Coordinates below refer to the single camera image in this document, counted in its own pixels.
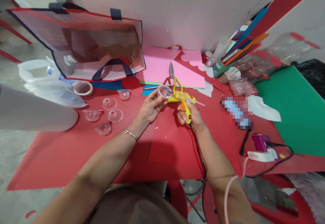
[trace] pink paper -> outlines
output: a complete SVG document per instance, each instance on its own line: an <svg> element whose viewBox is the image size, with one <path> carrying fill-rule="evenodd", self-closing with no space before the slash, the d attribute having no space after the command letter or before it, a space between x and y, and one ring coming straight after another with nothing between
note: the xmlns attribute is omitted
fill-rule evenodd
<svg viewBox="0 0 325 224"><path fill-rule="evenodd" d="M180 50L152 46L143 46L142 50L147 69L136 75L140 81L163 83L166 77L169 77L169 64L172 62L174 75L183 86L205 88L204 77L174 61ZM187 60L184 60L183 57L182 59L185 62L189 61L191 65L202 67L201 52L199 50L184 50L184 52L186 53L184 58Z"/></svg>

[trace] purple device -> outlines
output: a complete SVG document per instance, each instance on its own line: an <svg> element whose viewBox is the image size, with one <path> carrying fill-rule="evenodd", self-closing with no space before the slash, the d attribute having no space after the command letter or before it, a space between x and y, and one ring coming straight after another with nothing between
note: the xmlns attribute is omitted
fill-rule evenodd
<svg viewBox="0 0 325 224"><path fill-rule="evenodd" d="M277 154L278 158L276 161L280 160L279 154L275 151L273 147L269 147L265 144L265 142L271 142L271 138L269 136L254 134L252 136L256 151L260 152L270 152L270 149L273 149L274 154Z"/></svg>

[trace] white plastic bag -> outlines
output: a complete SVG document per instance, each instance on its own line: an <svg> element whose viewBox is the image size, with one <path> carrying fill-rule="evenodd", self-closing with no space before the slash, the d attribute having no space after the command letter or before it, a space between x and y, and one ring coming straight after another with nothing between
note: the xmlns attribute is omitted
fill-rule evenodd
<svg viewBox="0 0 325 224"><path fill-rule="evenodd" d="M81 108L87 104L73 91L73 87L61 80L60 71L55 63L46 57L47 60L31 60L20 63L19 76L26 82L24 87L34 93L36 96L43 99L64 105L70 108ZM47 76L44 71L44 77L34 77L31 73L32 70L47 68L48 66L54 67L52 74Z"/></svg>

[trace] red tablecloth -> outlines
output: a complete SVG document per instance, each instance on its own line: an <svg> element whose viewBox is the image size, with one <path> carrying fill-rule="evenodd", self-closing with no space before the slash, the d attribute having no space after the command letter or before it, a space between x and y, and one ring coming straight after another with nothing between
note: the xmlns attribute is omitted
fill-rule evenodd
<svg viewBox="0 0 325 224"><path fill-rule="evenodd" d="M240 166L244 157L241 157L238 152L245 131L239 130L232 117L222 109L220 100L224 94L214 89L212 98L209 98L194 89L184 89L184 91L206 104L205 107L197 106L202 118L207 123L216 143L231 162L236 174L241 175ZM123 102L116 91L100 88L94 88L93 95L84 99L89 108L103 109L102 101L105 97L116 98L117 108L124 112L124 118L112 124L110 135L100 136L94 130L96 126L107 121L107 111L98 122L91 123L84 118L82 110L85 108L78 109L79 120L68 131L37 133L7 190L66 186L91 155L134 118L145 99L144 96L131 96L129 101ZM168 104L167 108L158 115L156 121L147 128L114 183L202 177L201 163L192 132L178 123L176 107L176 104ZM273 142L283 143L272 122L255 116L252 120L254 122L252 133L265 134L270 136ZM251 138L247 141L247 150L254 150ZM288 150L285 148L277 149L277 151L285 156L288 155ZM323 157L300 155L279 165L274 172L325 170L324 162ZM258 174L272 164L249 161L247 174Z"/></svg>

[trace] green paper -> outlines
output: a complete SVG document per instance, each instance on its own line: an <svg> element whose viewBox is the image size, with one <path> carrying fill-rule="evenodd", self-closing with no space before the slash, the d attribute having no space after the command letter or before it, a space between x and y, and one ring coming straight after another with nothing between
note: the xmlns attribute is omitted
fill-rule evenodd
<svg viewBox="0 0 325 224"><path fill-rule="evenodd" d="M154 84L154 85L161 85L162 83L156 83L156 82L149 82L149 81L140 81L141 84Z"/></svg>
<svg viewBox="0 0 325 224"><path fill-rule="evenodd" d="M264 103L280 112L282 122L274 125L285 144L297 154L325 157L325 101L296 67L275 71L256 87Z"/></svg>

